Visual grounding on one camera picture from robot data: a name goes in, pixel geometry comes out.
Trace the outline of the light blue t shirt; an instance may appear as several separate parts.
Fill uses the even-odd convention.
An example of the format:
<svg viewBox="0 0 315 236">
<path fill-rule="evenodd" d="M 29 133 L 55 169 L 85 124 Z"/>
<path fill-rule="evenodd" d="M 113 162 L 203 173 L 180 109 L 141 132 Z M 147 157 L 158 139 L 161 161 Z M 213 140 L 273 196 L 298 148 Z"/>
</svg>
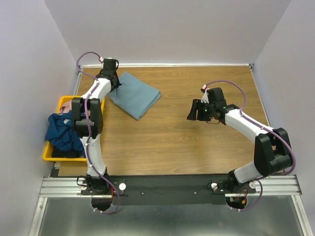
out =
<svg viewBox="0 0 315 236">
<path fill-rule="evenodd" d="M 119 80 L 121 85 L 108 93 L 108 96 L 116 106 L 136 120 L 142 118 L 161 97 L 158 89 L 128 72 L 123 73 Z"/>
</svg>

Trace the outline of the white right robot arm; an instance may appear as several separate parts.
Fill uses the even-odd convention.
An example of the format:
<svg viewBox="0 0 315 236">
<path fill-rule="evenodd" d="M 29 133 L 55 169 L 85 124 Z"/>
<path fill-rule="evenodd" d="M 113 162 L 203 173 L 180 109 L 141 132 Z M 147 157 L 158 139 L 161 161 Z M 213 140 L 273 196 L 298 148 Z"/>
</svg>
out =
<svg viewBox="0 0 315 236">
<path fill-rule="evenodd" d="M 236 105 L 228 105 L 221 88 L 203 86 L 201 91 L 203 96 L 193 100 L 188 120 L 209 122 L 215 119 L 236 129 L 254 143 L 253 161 L 228 173 L 225 186 L 229 191 L 239 192 L 251 180 L 295 166 L 286 130 L 263 125 Z"/>
</svg>

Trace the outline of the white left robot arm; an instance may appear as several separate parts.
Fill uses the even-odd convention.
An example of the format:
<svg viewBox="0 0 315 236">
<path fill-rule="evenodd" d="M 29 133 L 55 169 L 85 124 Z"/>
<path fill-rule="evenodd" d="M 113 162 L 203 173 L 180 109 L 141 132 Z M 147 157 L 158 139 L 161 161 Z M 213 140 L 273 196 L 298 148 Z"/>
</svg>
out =
<svg viewBox="0 0 315 236">
<path fill-rule="evenodd" d="M 73 98 L 71 105 L 73 130 L 83 145 L 88 165 L 87 187 L 98 194 L 104 194 L 109 189 L 116 192 L 116 188 L 106 178 L 107 169 L 101 153 L 102 104 L 105 96 L 121 84 L 117 75 L 118 60 L 100 58 L 100 62 L 103 68 L 94 77 L 93 85 L 81 97 Z"/>
</svg>

